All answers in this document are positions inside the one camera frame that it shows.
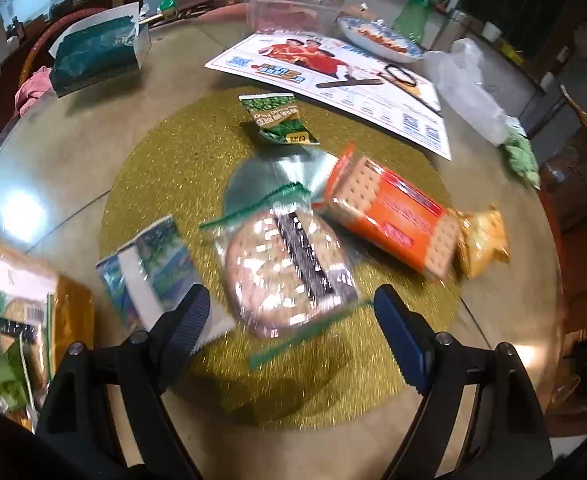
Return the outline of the printed advertising poster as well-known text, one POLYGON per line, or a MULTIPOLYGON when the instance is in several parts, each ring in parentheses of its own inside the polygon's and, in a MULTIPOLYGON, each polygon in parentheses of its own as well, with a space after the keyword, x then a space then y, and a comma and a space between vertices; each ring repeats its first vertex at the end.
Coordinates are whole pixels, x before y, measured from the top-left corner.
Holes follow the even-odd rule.
POLYGON ((206 67, 336 107, 452 158, 435 85, 348 42, 290 30, 254 32, 206 67))

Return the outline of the teal tissue box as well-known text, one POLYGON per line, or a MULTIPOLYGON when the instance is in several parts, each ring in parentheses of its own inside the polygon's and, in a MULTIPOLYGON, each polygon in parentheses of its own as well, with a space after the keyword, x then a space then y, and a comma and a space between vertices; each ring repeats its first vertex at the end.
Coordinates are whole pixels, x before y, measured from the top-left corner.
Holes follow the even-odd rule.
POLYGON ((123 4, 71 25, 50 49, 50 81, 62 98, 91 84, 141 70, 152 46, 140 5, 123 4))

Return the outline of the pink cloth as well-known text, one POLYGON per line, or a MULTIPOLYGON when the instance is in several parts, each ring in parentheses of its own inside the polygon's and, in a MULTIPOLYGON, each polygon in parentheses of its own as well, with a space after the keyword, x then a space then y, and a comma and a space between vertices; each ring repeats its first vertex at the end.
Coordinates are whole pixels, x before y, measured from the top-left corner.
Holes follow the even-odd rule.
POLYGON ((45 66, 33 73, 18 89, 15 94, 15 114, 24 117, 28 110, 52 88, 51 69, 45 66))

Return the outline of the green pea packet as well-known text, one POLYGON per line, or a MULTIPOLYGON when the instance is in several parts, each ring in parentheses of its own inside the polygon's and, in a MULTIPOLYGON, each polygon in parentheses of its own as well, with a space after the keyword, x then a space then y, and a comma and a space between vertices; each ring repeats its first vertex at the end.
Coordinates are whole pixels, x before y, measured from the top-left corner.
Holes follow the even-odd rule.
POLYGON ((278 145, 318 145, 319 141, 303 124, 292 93, 242 94, 240 104, 259 128, 260 136, 278 145))

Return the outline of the yellow taped tray box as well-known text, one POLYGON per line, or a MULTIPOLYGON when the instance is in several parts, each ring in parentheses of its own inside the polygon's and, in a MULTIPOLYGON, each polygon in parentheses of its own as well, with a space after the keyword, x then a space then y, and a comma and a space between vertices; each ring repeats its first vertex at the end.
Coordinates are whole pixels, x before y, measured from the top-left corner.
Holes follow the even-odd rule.
POLYGON ((90 290, 0 243, 0 413, 36 430, 70 344, 94 344, 90 290))

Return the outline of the green crumpled cloth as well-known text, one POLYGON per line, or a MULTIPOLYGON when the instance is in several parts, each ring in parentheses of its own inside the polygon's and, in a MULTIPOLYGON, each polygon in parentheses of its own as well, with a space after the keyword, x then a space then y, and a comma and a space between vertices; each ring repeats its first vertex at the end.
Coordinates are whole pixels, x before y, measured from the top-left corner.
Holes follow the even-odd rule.
POLYGON ((506 139, 499 147, 511 172, 536 191, 541 189, 539 164, 529 139, 514 128, 506 129, 506 139))

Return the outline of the yellow snack packet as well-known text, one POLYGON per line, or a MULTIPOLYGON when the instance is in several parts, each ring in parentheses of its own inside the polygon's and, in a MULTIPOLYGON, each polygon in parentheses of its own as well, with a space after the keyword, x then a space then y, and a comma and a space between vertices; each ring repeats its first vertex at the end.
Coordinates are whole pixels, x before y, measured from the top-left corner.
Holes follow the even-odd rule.
POLYGON ((486 210, 461 211, 450 208, 459 226, 457 258, 465 278, 472 280, 493 261, 510 262, 510 249, 501 211, 495 205, 486 210))

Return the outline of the round cracker clear pack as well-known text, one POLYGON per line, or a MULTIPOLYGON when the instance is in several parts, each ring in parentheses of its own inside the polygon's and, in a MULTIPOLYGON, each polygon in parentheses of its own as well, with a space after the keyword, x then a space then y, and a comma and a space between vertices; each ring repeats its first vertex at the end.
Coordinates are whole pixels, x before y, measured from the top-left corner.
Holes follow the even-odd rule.
POLYGON ((347 249, 299 182, 199 230, 218 256, 239 321, 254 336, 276 341, 249 356, 253 370, 365 306, 347 249))

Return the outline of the wooden chair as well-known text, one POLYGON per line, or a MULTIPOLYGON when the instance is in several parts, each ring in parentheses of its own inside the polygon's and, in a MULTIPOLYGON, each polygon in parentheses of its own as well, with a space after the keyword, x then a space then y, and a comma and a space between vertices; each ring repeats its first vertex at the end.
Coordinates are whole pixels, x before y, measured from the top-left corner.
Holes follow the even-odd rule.
POLYGON ((587 217, 587 113, 571 98, 564 84, 559 89, 559 105, 571 108, 580 127, 565 146, 543 163, 541 177, 560 226, 569 229, 587 217))

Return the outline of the blue white snack packet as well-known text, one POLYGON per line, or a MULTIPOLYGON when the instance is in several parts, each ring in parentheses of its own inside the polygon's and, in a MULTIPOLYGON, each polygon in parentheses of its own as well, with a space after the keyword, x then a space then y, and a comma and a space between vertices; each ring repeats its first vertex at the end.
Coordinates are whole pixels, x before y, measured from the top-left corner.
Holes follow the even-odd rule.
POLYGON ((147 226, 111 255, 96 272, 128 333, 151 330, 160 316, 174 310, 202 278, 190 258, 174 219, 147 226))

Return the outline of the blue patterned plate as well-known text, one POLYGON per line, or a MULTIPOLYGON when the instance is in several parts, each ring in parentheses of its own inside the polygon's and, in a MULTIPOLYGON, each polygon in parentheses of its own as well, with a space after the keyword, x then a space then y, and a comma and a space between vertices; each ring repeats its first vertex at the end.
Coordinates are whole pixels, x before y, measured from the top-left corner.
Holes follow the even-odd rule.
POLYGON ((394 63, 414 63, 423 57, 423 50, 382 21, 341 16, 337 24, 342 35, 356 47, 394 63))

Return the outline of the orange soda cracker pack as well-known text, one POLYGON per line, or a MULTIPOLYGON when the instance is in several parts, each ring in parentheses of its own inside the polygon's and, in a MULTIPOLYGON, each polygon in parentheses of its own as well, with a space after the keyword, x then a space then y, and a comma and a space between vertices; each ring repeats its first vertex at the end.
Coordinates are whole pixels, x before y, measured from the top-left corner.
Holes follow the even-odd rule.
POLYGON ((314 207, 427 278, 450 272, 461 233, 455 214, 353 144, 314 207))

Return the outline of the white plastic bag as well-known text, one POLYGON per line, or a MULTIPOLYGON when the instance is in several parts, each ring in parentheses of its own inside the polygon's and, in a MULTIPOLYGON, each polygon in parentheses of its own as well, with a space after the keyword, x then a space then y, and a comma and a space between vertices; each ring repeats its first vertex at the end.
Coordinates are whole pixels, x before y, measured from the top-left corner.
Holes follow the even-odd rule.
POLYGON ((476 42, 455 40, 450 52, 428 51, 423 68, 440 96, 485 140, 500 146, 507 140, 505 110, 483 88, 483 54, 476 42))

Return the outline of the clear plastic container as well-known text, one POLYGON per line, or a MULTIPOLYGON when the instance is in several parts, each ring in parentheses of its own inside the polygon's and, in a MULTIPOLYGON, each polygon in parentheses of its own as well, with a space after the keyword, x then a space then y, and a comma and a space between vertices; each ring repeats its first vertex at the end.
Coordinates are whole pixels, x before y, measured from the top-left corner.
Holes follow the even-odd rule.
POLYGON ((260 34, 279 30, 327 35, 343 7, 340 0, 244 0, 248 27, 260 34))

